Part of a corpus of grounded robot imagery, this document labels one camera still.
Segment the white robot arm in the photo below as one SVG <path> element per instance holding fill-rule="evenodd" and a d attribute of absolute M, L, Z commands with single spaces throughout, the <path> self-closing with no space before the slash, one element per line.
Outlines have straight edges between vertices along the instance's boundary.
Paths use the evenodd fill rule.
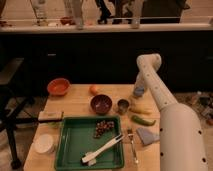
<path fill-rule="evenodd" d="M 176 100 L 157 71 L 158 53 L 137 57 L 135 89 L 149 90 L 160 112 L 160 171 L 208 171 L 203 131 L 196 112 Z"/>

